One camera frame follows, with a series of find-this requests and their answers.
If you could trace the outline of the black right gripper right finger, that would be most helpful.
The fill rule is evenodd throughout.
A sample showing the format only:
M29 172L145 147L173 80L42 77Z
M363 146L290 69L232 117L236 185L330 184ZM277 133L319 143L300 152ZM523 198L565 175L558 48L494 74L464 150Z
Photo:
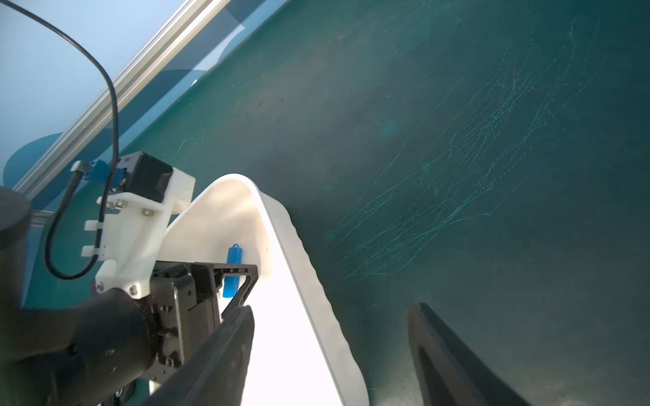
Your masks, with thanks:
M425 303L412 304L408 338L425 405L527 405Z

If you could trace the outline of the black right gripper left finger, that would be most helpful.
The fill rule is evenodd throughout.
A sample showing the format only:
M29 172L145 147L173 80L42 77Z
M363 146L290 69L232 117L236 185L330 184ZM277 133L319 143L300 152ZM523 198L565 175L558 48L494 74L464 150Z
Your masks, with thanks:
M240 405L255 319L243 306L224 320L198 353L147 399L146 405Z

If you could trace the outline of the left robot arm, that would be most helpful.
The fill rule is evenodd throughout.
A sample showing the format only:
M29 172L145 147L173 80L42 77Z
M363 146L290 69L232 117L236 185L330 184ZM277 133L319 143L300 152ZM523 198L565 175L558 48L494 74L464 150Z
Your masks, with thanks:
M152 292L120 289L77 306L20 306L30 203L1 191L1 402L114 404L138 379L158 385L150 405L238 405L255 321L245 300L254 265L157 262Z

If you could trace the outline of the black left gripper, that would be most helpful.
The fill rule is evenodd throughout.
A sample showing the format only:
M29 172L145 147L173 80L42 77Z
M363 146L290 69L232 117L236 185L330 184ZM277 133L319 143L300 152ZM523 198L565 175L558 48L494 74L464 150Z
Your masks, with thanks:
M243 277L235 297L219 307L226 277ZM147 296L153 322L153 362L142 378L164 383L203 346L224 318L245 304L259 279L256 265L156 262Z

